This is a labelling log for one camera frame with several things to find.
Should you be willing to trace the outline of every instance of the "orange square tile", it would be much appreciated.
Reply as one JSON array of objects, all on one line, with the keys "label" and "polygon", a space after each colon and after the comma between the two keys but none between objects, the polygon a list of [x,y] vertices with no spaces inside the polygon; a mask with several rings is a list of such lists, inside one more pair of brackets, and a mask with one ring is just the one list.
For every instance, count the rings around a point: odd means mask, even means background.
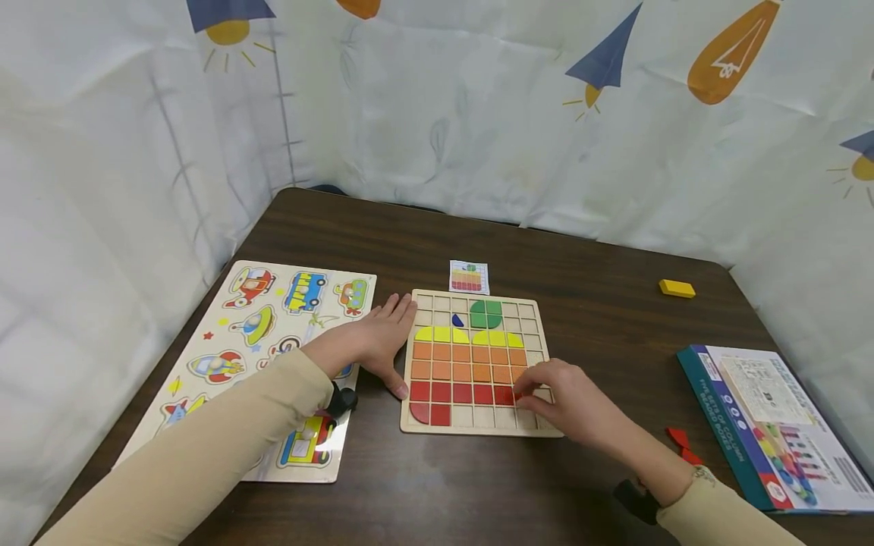
[{"label": "orange square tile", "polygon": [[474,381],[491,383],[491,369],[489,366],[474,364]]},{"label": "orange square tile", "polygon": [[510,366],[492,366],[495,383],[510,384]]},{"label": "orange square tile", "polygon": [[510,365],[512,366],[527,366],[528,359],[525,358],[524,349],[510,349]]},{"label": "orange square tile", "polygon": [[470,364],[453,364],[452,380],[455,382],[470,383]]},{"label": "orange square tile", "polygon": [[509,364],[510,359],[507,357],[507,349],[504,347],[492,347],[492,363],[493,364]]},{"label": "orange square tile", "polygon": [[516,384],[516,381],[519,380],[519,377],[521,377],[523,373],[525,373],[525,368],[519,368],[517,366],[513,366],[510,368],[510,374],[512,375],[514,385]]},{"label": "orange square tile", "polygon": [[434,379],[452,379],[452,364],[448,362],[435,362],[431,367],[431,376]]},{"label": "orange square tile", "polygon": [[452,360],[449,346],[445,343],[434,344],[434,360]]},{"label": "orange square tile", "polygon": [[431,360],[431,343],[413,342],[413,358]]},{"label": "orange square tile", "polygon": [[431,363],[427,363],[423,360],[413,360],[413,368],[410,370],[410,377],[413,379],[430,379]]},{"label": "orange square tile", "polygon": [[474,362],[489,363],[489,348],[488,347],[473,347]]},{"label": "orange square tile", "polygon": [[452,361],[453,362],[470,362],[470,345],[452,345]]}]

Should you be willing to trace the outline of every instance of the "dark brown table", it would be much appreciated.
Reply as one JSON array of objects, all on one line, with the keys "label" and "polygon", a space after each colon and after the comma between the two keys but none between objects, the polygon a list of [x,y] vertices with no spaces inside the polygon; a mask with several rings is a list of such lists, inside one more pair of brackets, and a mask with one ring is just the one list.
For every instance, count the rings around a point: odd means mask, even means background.
[{"label": "dark brown table", "polygon": [[[233,259],[375,273],[375,301],[446,290],[450,259],[487,262],[492,294],[538,301],[551,355],[583,366],[665,443],[665,426],[688,431],[696,454],[738,488],[675,353],[692,343],[777,348],[718,264],[310,190],[281,192]],[[46,529],[109,472],[228,269]],[[660,279],[691,282],[698,296],[664,296]],[[186,543],[674,543],[612,499],[628,471],[597,453],[566,439],[404,434],[399,402],[377,379],[363,374],[358,393],[336,484],[241,483]],[[874,516],[777,521],[811,546],[874,536]]]}]

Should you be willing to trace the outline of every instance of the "cardboard box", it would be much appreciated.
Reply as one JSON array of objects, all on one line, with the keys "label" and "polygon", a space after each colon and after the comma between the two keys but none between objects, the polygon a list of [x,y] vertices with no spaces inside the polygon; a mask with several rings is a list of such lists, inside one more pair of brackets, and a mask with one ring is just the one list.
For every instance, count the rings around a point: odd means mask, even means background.
[{"label": "cardboard box", "polygon": [[777,353],[677,354],[744,496],[768,512],[874,512],[874,488]]}]

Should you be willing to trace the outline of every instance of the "mosaic pattern board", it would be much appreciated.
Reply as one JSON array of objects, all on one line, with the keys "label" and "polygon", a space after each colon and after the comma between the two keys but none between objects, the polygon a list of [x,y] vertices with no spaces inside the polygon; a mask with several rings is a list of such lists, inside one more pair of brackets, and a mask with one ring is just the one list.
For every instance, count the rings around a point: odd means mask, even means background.
[{"label": "mosaic pattern board", "polygon": [[[324,331],[367,314],[376,275],[238,261],[222,283],[173,370],[116,464],[222,391],[265,369],[273,358]],[[355,388],[358,366],[336,377]],[[307,418],[270,448],[248,481],[331,483],[343,454],[349,413]],[[203,453],[209,465],[215,453]]]},{"label": "mosaic pattern board", "polygon": [[[414,290],[413,298],[419,310],[406,346],[402,431],[563,436],[517,408],[513,395],[525,369],[549,359],[536,301],[433,290]],[[552,402],[548,388],[535,395]]]}]

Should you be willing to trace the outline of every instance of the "pattern card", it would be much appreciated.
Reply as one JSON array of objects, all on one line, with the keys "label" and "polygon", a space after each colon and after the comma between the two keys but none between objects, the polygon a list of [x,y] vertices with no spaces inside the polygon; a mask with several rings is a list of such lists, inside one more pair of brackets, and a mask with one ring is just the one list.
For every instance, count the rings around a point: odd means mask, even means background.
[{"label": "pattern card", "polygon": [[[560,438],[545,420],[516,406],[513,383],[549,359],[538,304],[413,290],[419,303],[406,345],[400,430]],[[535,395],[552,402],[550,389]]]},{"label": "pattern card", "polygon": [[449,262],[449,292],[489,295],[489,264],[453,259]]},{"label": "pattern card", "polygon": [[[233,264],[118,462],[223,390],[266,368],[277,354],[369,313],[376,280],[375,275],[313,267]],[[341,389],[354,389],[357,376],[357,364],[350,364],[336,382]],[[244,480],[336,481],[348,424],[349,413],[338,420],[308,418],[264,453]],[[220,456],[204,453],[204,464]]]}]

